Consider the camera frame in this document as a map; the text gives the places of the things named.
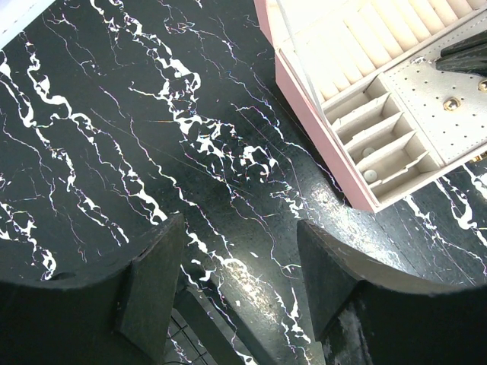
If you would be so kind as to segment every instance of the black object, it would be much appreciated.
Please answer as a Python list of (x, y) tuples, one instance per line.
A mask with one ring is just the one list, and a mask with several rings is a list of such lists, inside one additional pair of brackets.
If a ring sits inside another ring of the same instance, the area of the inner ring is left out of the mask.
[(184, 246), (175, 216), (50, 281), (0, 281), (0, 363), (162, 363)]
[(487, 77), (487, 31), (443, 49), (435, 65), (439, 71)]
[(487, 287), (437, 284), (298, 222), (314, 336), (327, 363), (485, 363)]
[(244, 365), (244, 360), (237, 355), (232, 344), (208, 316), (205, 309), (196, 299), (196, 295), (193, 289), (184, 287), (177, 292), (174, 298), (174, 308), (177, 309), (189, 327), (195, 332), (217, 364)]

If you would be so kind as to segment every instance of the pink jewelry box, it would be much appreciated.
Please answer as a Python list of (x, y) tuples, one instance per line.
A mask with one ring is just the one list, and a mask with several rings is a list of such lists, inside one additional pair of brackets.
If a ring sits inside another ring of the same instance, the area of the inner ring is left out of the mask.
[(487, 151), (483, 79), (431, 65), (487, 30), (487, 0), (254, 1), (277, 84), (352, 207), (378, 212)]

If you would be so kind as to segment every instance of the gold stud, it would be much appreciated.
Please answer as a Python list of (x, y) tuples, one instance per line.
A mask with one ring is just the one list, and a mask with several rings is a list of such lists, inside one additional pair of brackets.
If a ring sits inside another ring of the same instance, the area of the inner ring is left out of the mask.
[(483, 93), (487, 93), (487, 80), (480, 81), (479, 91), (482, 91)]
[(484, 160), (486, 157), (487, 157), (487, 152), (484, 152), (483, 154), (480, 154), (479, 156), (474, 157), (474, 158), (472, 159), (472, 162), (473, 162), (473, 163), (475, 163), (475, 162), (480, 162), (480, 161)]
[(451, 97), (444, 102), (443, 108), (448, 112), (454, 112), (460, 108), (461, 102), (456, 97)]

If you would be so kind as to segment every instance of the small compartment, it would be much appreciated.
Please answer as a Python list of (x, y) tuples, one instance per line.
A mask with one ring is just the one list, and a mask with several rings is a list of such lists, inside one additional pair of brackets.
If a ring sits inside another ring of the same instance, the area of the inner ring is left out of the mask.
[(324, 112), (330, 123), (334, 124), (337, 119), (347, 116), (361, 106), (388, 93), (389, 91), (382, 82), (381, 74), (371, 84), (365, 84), (349, 95), (344, 95), (343, 99), (339, 100), (336, 105), (324, 110)]
[(421, 173), (417, 167), (413, 167), (403, 175), (372, 188), (372, 192), (381, 204), (388, 205), (396, 202), (398, 196), (403, 197), (413, 193), (428, 183), (436, 173), (437, 171)]
[(410, 179), (440, 168), (416, 131), (405, 134), (357, 163), (358, 171), (378, 198)]
[(332, 124), (332, 129), (343, 144), (348, 144), (358, 133), (380, 124), (397, 113), (400, 113), (399, 107), (392, 95), (387, 93), (337, 119)]
[(380, 150), (412, 131), (413, 127), (409, 121), (402, 112), (399, 112), (354, 135), (352, 140), (345, 145), (345, 149), (353, 161), (358, 163), (374, 151)]

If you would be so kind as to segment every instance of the black marble surface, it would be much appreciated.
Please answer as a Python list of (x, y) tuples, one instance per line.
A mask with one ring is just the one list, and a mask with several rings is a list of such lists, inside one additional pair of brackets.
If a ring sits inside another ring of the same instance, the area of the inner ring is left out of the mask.
[(181, 212), (183, 270), (265, 364), (323, 361), (300, 218), (415, 275), (485, 283), (487, 164), (376, 216), (349, 208), (275, 86), (252, 0), (57, 1), (0, 52), (0, 110), (2, 277), (49, 279)]

